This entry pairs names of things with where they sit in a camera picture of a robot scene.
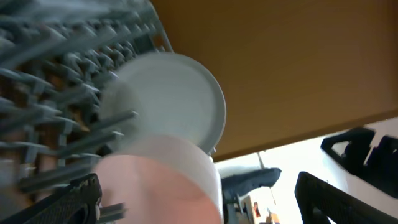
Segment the grey plate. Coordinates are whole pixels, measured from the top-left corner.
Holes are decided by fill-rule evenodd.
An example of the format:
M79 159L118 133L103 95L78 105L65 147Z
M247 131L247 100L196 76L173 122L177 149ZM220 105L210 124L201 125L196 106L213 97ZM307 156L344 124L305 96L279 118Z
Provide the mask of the grey plate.
M99 118L134 116L112 124L122 137L108 143L125 150L138 139L166 134L212 154L226 123L226 102L215 77L201 63L176 53L148 53L125 63L101 91Z

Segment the pink bowl with food scraps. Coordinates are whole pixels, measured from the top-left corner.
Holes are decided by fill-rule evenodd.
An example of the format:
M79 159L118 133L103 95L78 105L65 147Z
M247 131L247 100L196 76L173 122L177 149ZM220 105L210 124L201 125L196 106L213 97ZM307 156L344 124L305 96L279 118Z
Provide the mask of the pink bowl with food scraps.
M172 136L141 139L94 166L102 206L123 203L125 224L223 224L221 178L199 147Z

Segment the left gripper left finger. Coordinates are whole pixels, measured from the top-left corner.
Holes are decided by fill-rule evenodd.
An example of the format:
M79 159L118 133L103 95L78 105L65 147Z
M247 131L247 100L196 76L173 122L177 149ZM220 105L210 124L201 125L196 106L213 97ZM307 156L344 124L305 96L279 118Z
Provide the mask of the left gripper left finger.
M95 224L100 218L101 198L98 176L88 174L1 224Z

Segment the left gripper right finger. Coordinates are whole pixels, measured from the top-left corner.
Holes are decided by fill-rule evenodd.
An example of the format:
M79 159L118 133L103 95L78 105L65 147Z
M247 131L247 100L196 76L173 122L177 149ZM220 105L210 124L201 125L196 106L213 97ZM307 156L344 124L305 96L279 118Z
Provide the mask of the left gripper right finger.
M394 218L315 177L300 172L295 198L303 224L397 224Z

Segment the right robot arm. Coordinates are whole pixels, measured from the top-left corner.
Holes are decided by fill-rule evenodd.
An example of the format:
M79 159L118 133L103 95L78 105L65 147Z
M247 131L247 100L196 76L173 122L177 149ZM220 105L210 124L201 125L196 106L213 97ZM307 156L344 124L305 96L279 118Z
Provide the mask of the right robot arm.
M342 191L397 217L397 118L332 134L320 148Z

